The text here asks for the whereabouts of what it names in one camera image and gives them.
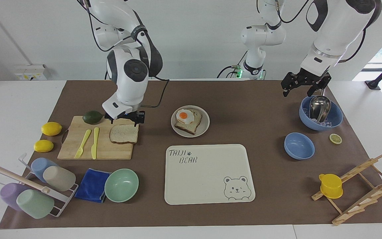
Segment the white plate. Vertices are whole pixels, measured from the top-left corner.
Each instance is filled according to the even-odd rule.
[[[166,150],[170,205],[250,202],[256,197],[243,145],[180,145]]]
[[[176,112],[178,112],[178,110],[182,110],[182,109],[196,109],[199,112],[201,112],[201,114],[202,114],[201,122],[200,122],[200,125],[197,127],[197,130],[195,131],[195,135],[192,135],[188,132],[185,132],[185,131],[180,130],[180,129],[175,127]],[[198,106],[182,106],[179,109],[175,110],[175,112],[173,112],[172,117],[170,119],[170,124],[172,126],[172,129],[178,135],[186,137],[186,138],[195,138],[195,137],[198,137],[198,136],[204,134],[207,131],[207,129],[209,128],[209,125],[210,125],[210,118],[209,118],[209,115],[207,114],[207,112]]]

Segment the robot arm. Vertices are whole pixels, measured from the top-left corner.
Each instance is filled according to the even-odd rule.
[[[285,0],[279,1],[279,11]],[[276,12],[275,0],[264,0],[260,8],[261,18],[265,25],[248,26],[241,32],[241,41],[246,45],[248,52],[240,67],[243,70],[241,77],[258,79],[266,57],[261,49],[264,45],[280,45],[284,42],[286,32]]]
[[[282,80],[285,97],[291,89],[299,86],[311,86],[308,96],[324,89],[331,79],[328,70],[340,61],[360,33],[378,18],[382,7],[379,0],[339,0],[335,5],[330,2],[314,0],[309,7],[306,20],[318,35],[300,65],[300,72],[289,72]]]
[[[97,42],[114,47],[107,56],[109,78],[117,84],[117,91],[103,103],[106,118],[127,118],[144,123],[145,113],[138,112],[147,89],[148,77],[156,76],[162,68],[162,58],[153,45],[138,14],[123,0],[84,0],[84,6],[108,26],[93,29]],[[131,48],[126,43],[141,46]]]

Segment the wall socket box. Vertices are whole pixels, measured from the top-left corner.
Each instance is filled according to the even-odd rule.
[[[18,80],[47,80],[49,77],[44,65],[19,65],[15,75]]]

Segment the metal ladle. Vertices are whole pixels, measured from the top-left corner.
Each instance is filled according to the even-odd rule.
[[[315,96],[310,101],[309,118],[323,122],[330,110],[331,101],[327,97],[323,95]]]

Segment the yellow lemon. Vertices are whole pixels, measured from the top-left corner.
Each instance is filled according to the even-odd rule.
[[[331,140],[331,142],[333,142],[336,145],[339,145],[339,144],[341,144],[341,142],[343,142],[343,140],[341,139],[340,135],[335,134],[335,133],[332,133],[329,136],[329,140]]]
[[[40,140],[33,145],[33,149],[39,153],[49,152],[54,148],[54,144],[46,139]]]
[[[41,131],[44,135],[56,136],[61,132],[63,127],[57,122],[48,122],[44,124],[41,128]]]

